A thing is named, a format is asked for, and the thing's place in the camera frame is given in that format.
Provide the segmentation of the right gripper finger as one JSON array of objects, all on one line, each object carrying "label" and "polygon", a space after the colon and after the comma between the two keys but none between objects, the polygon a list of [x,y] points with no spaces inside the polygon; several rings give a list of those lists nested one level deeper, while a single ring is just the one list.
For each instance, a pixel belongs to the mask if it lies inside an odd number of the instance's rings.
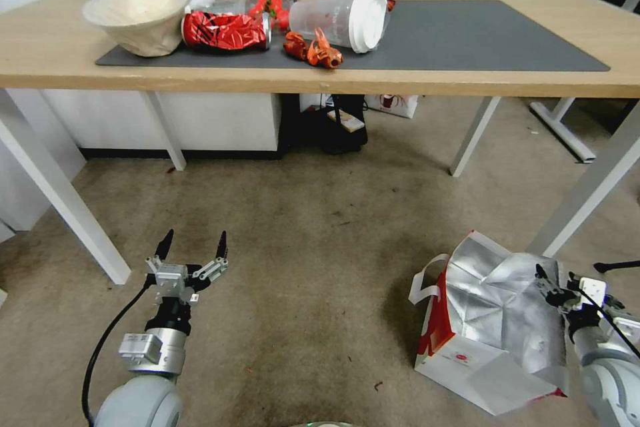
[{"label": "right gripper finger", "polygon": [[605,294],[605,313],[625,335],[639,335],[639,318],[627,310],[625,305],[611,294]]},{"label": "right gripper finger", "polygon": [[573,290],[552,283],[541,264],[535,265],[535,285],[545,301],[554,308],[574,308],[577,305],[578,295]]}]

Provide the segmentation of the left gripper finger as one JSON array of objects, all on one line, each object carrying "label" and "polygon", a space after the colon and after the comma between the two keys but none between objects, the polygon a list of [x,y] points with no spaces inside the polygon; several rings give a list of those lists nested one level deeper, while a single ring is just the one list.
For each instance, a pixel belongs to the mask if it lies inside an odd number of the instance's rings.
[{"label": "left gripper finger", "polygon": [[215,258],[196,269],[190,277],[192,283],[213,283],[228,269],[227,231],[223,230],[219,238]]},{"label": "left gripper finger", "polygon": [[170,229],[165,237],[158,243],[155,253],[145,259],[147,266],[147,276],[154,276],[158,272],[166,271],[171,265],[167,264],[167,259],[173,241],[174,229]]}]

